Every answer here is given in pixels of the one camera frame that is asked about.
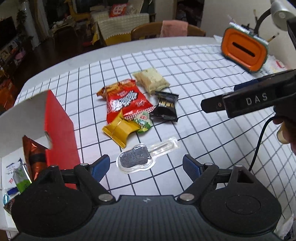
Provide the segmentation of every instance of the pink towel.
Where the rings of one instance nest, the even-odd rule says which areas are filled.
[[[164,20],[160,37],[187,36],[188,23],[180,20]]]

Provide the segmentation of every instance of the blue gripper pad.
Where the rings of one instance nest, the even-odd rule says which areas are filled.
[[[185,155],[183,157],[183,169],[193,182],[200,177],[204,171],[203,165],[190,155]]]
[[[100,182],[110,168],[110,157],[106,154],[101,156],[90,165],[90,168],[92,177]]]

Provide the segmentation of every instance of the snack package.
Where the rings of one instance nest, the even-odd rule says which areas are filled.
[[[12,208],[12,205],[14,204],[14,202],[15,202],[15,197],[10,199],[10,201],[8,203],[6,203],[3,207],[5,209],[5,211],[8,212],[10,215],[11,215],[11,208]]]
[[[126,140],[130,133],[140,129],[140,125],[132,120],[125,120],[122,111],[102,131],[112,138],[121,148],[126,147]]]
[[[113,4],[109,17],[118,17],[123,15],[130,15],[136,13],[136,9],[130,3],[123,3],[123,4]]]
[[[149,147],[144,144],[137,144],[132,149],[122,152],[117,157],[116,166],[125,174],[146,171],[154,166],[158,157],[179,147],[180,145],[175,137]]]
[[[13,180],[13,171],[16,168],[18,168],[21,164],[22,160],[20,158],[18,161],[14,161],[10,163],[8,166],[6,166],[4,182],[8,195],[13,195],[18,192],[16,184]]]
[[[126,79],[105,86],[97,94],[107,101],[107,122],[110,124],[122,110],[123,117],[133,120],[140,112],[151,112],[154,107],[136,86],[136,81]]]
[[[15,181],[17,189],[20,193],[22,193],[32,183],[26,165],[23,162],[19,168],[14,170],[13,180]]]
[[[143,111],[142,113],[138,114],[134,122],[139,124],[141,128],[138,130],[139,133],[148,131],[152,126],[152,121],[150,120],[149,113],[147,111]]]
[[[167,82],[166,79],[162,77],[162,75],[154,68],[149,68],[141,72],[134,73],[133,76],[150,95],[155,91],[160,91],[170,86],[170,83]]]
[[[47,168],[45,157],[45,150],[47,148],[27,136],[23,136],[22,142],[29,176],[31,181],[33,181],[39,172]]]
[[[175,102],[179,95],[168,92],[155,92],[158,95],[158,105],[150,113],[150,116],[159,117],[167,121],[178,121]]]

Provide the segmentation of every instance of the black snack packet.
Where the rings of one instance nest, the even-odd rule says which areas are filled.
[[[152,112],[150,112],[150,116],[177,122],[178,117],[175,109],[175,102],[179,95],[162,91],[156,91],[155,95],[158,95],[158,105]]]

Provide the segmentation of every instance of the television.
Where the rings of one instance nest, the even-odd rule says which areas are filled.
[[[12,17],[0,21],[0,49],[8,44],[17,34]]]

